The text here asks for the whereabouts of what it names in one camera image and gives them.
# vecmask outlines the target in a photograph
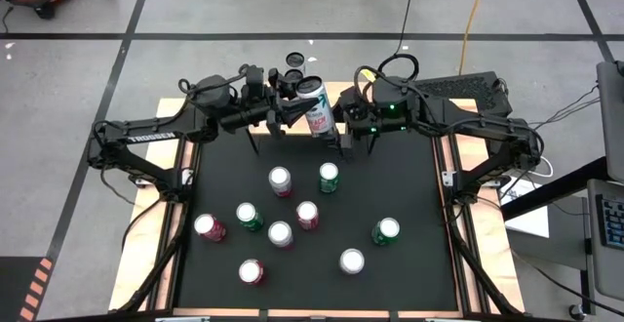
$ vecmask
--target orange striped tape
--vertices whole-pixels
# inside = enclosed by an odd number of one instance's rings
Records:
[[[20,321],[34,321],[41,306],[46,286],[52,274],[53,263],[50,259],[43,258],[39,267],[35,270],[30,289],[24,299],[24,305],[19,312]]]

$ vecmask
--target keyboard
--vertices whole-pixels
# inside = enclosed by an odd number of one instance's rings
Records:
[[[624,250],[624,198],[598,195],[598,225],[603,245]]]

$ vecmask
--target wooden table frame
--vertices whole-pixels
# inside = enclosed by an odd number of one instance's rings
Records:
[[[350,83],[337,82],[327,83],[328,96],[331,104],[334,104],[339,97],[339,93],[350,87]],[[166,117],[175,114],[181,107],[183,99],[161,99],[157,117]],[[457,106],[467,110],[476,110],[476,104],[472,100],[454,100]],[[266,128],[259,126],[250,128],[253,134],[266,134]],[[288,134],[309,134],[307,124],[304,119],[297,121],[291,129],[287,130]],[[439,141],[434,141],[434,150],[436,153],[436,168],[438,171],[438,183],[440,184],[442,195],[442,180],[440,179],[441,169],[452,171],[454,168],[452,152],[456,147],[456,152],[460,158],[460,163],[464,170],[470,170],[488,158],[485,142],[481,139],[456,136],[454,140],[444,137]],[[176,155],[176,150],[182,151],[180,155]],[[193,154],[197,153],[196,145],[187,142],[184,147],[180,147],[180,141],[155,141],[152,142],[147,149],[146,159],[160,167],[194,167]],[[491,202],[498,204],[496,191],[493,189],[482,189],[479,195]],[[153,186],[139,189],[136,195],[136,203],[132,214],[132,219],[144,210],[147,204],[153,203],[158,197],[157,191]],[[113,289],[110,302],[110,309],[118,308],[124,304],[142,283],[144,277],[153,267],[159,246],[164,243],[161,238],[168,238],[168,241],[174,236],[177,225],[179,223],[181,204],[173,204],[169,210],[167,204],[161,203],[149,214],[143,217],[135,224],[128,238],[126,246],[122,253],[119,264],[117,279]],[[474,237],[477,241],[478,254],[483,269],[494,282],[501,293],[505,295],[507,300],[518,310],[524,310],[523,300],[518,285],[516,270],[509,248],[507,232],[502,215],[499,210],[494,209],[491,204],[478,202],[471,206],[471,217],[474,225]],[[464,225],[462,215],[457,221],[457,225],[464,239],[467,239],[468,232]],[[161,279],[157,285],[157,294],[152,297],[151,305],[154,309],[171,308],[170,301],[173,292],[172,279],[175,279],[176,260],[178,254],[170,260],[165,268]],[[484,305],[479,299],[478,286],[475,277],[468,267],[464,259],[460,258],[456,252],[451,250],[453,260],[453,271],[455,278],[456,298],[459,310],[457,311],[399,311],[400,318],[453,318],[463,316],[463,311],[485,312],[481,306]],[[463,277],[465,284],[462,284],[460,276]],[[461,287],[465,287],[465,295],[459,291]],[[147,303],[143,302],[141,310],[147,308]],[[495,306],[491,303],[491,312],[496,313]],[[390,312],[385,310],[288,310],[288,309],[269,309],[268,317],[310,317],[310,316],[326,316],[326,317],[361,317],[361,318],[380,318],[388,319]],[[180,316],[240,316],[254,317],[260,315],[259,309],[249,308],[174,308],[174,315]]]

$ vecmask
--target black mat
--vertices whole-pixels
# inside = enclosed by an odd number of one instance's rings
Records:
[[[262,138],[259,157],[242,133],[204,145],[189,219],[212,213],[225,222],[228,234],[217,244],[190,231],[175,306],[457,310],[431,141],[396,133],[384,135],[371,157],[362,151],[347,164],[308,137]],[[328,161],[340,172],[333,194],[318,190],[318,169]],[[277,165],[292,174],[290,199],[277,198],[268,183],[268,172]],[[294,208],[304,200],[319,207],[314,232],[296,223]],[[236,220],[235,209],[245,201],[265,217],[258,233]],[[377,247],[371,229],[384,217],[400,222],[401,235],[394,245]],[[268,241],[268,225],[278,220],[293,229],[290,251]],[[338,259],[352,247],[363,252],[366,264],[360,274],[345,276]],[[260,286],[238,278],[239,265],[249,258],[265,264]]]
[[[43,258],[0,258],[0,320],[17,321]]]

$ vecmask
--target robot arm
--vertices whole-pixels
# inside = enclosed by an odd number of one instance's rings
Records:
[[[186,200],[188,186],[177,170],[154,165],[130,152],[128,145],[172,139],[210,142],[216,139],[219,129],[234,133],[250,125],[257,126],[260,121],[266,121],[271,135],[279,138],[281,124],[290,127],[318,100],[281,100],[279,91],[264,85],[262,73],[262,68],[253,65],[243,66],[234,79],[214,75],[196,85],[181,80],[179,87],[186,100],[172,117],[96,122],[89,140],[89,165],[99,170],[116,168],[128,173],[131,180],[149,181],[165,200]],[[244,77],[246,84],[239,97],[230,83]]]
[[[484,183],[511,169],[530,170],[539,164],[543,140],[525,120],[463,110],[449,99],[418,91],[412,77],[386,77],[368,66],[361,69],[375,72],[377,79],[360,91],[356,78],[354,86],[340,94],[333,109],[335,120],[346,123],[351,138],[372,136],[373,146],[383,133],[415,130],[428,137],[458,133],[503,141],[496,154],[481,165],[468,172],[457,170],[452,179],[445,181],[451,187],[451,200],[475,203]],[[367,95],[369,89],[371,101]]]

